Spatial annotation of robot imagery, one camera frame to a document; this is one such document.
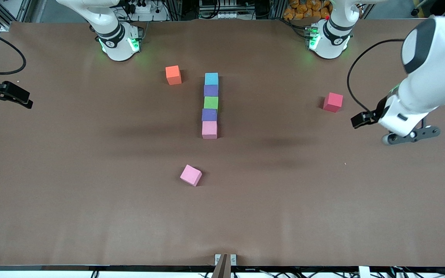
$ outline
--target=orange cube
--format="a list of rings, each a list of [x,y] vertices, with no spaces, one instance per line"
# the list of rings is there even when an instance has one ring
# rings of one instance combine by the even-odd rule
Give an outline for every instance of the orange cube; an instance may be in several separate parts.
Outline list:
[[[166,79],[168,79],[169,85],[181,84],[182,74],[180,73],[180,67],[166,67]]]

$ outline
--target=light blue cube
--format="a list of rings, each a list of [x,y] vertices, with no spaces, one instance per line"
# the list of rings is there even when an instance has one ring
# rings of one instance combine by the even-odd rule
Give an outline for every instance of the light blue cube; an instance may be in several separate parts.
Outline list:
[[[219,74],[217,72],[206,73],[205,85],[217,85],[217,88],[219,88]]]

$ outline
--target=foam block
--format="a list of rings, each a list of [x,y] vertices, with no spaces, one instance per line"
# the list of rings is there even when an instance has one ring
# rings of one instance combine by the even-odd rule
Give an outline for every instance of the foam block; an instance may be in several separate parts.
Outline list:
[[[217,85],[204,85],[204,97],[219,97]]]
[[[217,72],[206,73],[205,85],[217,85],[217,88],[219,88],[219,74]]]
[[[203,122],[215,122],[217,121],[216,109],[202,109],[202,121]]]
[[[183,173],[180,176],[182,180],[186,181],[187,183],[190,183],[193,186],[197,186],[197,183],[201,177],[202,177],[202,172],[191,167],[188,164],[185,166],[185,169],[183,170]]]
[[[343,96],[338,95],[337,93],[329,93],[325,97],[324,107],[323,109],[331,112],[338,112],[339,109],[343,106]]]
[[[217,122],[202,122],[202,138],[217,139]]]
[[[204,97],[204,108],[218,109],[219,108],[219,98],[218,97]]]
[[[169,85],[181,84],[182,74],[180,73],[180,67],[166,67],[166,79],[168,79]]]

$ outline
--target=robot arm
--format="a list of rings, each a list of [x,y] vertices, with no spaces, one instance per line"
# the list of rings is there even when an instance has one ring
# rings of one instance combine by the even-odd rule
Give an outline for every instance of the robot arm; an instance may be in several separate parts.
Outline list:
[[[355,128],[380,123],[406,137],[431,111],[445,105],[445,17],[420,23],[403,42],[401,60],[408,74],[372,113],[352,118]]]
[[[99,42],[112,60],[124,61],[140,51],[143,29],[119,22],[110,8],[120,0],[57,0],[83,16],[99,36]]]
[[[358,2],[375,4],[387,0],[331,0],[333,10],[329,19],[321,19],[311,25],[314,37],[308,41],[308,48],[322,58],[337,58],[348,45],[351,31],[360,17]]]

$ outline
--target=purple cube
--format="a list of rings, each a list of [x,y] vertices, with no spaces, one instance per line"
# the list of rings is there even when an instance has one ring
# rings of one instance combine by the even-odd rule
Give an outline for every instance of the purple cube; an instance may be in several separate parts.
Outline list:
[[[204,97],[219,97],[217,85],[204,85]]]
[[[217,121],[217,109],[202,109],[202,121],[203,122],[215,122]]]

